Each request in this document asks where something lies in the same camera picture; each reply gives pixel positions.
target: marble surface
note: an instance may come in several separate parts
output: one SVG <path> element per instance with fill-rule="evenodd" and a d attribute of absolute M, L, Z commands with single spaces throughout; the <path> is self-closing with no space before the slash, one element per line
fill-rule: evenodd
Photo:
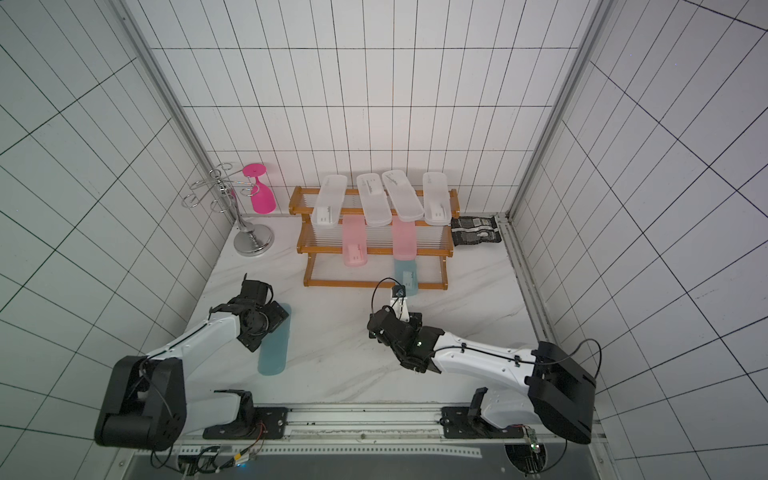
<path fill-rule="evenodd" d="M 372 289 L 305 287 L 306 254 L 296 252 L 301 220 L 260 217 L 275 244 L 261 257 L 242 257 L 232 247 L 233 229 L 192 315 L 190 326 L 210 307 L 240 292 L 243 275 L 270 283 L 275 300 L 292 309 L 285 370 L 276 376 L 257 371 L 259 350 L 239 342 L 221 347 L 187 380 L 187 388 L 246 389 L 256 403 L 469 402 L 480 379 L 458 374 L 417 373 L 403 369 L 391 350 L 368 338 L 366 323 Z M 359 269 L 343 266 L 340 255 L 319 255 L 316 278 L 378 280 L 392 274 L 390 256 L 369 256 Z M 504 347 L 534 346 L 536 338 L 515 272 L 503 243 L 456 247 L 448 259 L 449 289 L 420 290 L 409 309 L 425 325 L 464 338 Z M 419 258 L 419 278 L 439 278 L 436 258 Z M 376 309 L 387 303 L 379 289 Z"/>

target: metal plate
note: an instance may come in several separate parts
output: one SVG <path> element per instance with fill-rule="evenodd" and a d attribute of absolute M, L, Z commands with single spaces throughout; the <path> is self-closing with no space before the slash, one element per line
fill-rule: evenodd
<path fill-rule="evenodd" d="M 262 422 L 266 426 L 266 432 L 262 436 L 266 440 L 277 440 L 283 437 L 283 433 L 286 430 L 286 415 L 288 409 L 285 407 L 256 407 L 253 409 L 254 421 L 256 424 Z M 250 435 L 247 436 L 233 436 L 227 431 L 226 425 L 215 425 L 205 429 L 203 438 L 206 440 L 255 440 L 259 437 L 258 428 L 253 429 Z"/>
<path fill-rule="evenodd" d="M 443 407 L 441 409 L 442 417 L 440 425 L 443 428 L 443 435 L 447 439 L 521 439 L 523 438 L 523 429 L 521 427 L 510 427 L 508 429 L 494 429 L 487 425 L 484 432 L 478 432 L 471 424 L 468 416 L 469 407 Z"/>

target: white tiled wall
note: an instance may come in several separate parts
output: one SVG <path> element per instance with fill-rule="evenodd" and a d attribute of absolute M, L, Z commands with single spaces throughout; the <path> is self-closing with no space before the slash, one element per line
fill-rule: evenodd
<path fill-rule="evenodd" d="M 104 0 L 0 3 L 0 478 L 103 478 L 111 367 L 184 331 L 230 225 Z"/>
<path fill-rule="evenodd" d="M 209 155 L 296 185 L 443 171 L 506 211 L 597 0 L 127 0 Z"/>
<path fill-rule="evenodd" d="M 623 480 L 765 476 L 767 15 L 618 0 L 515 212 Z"/>

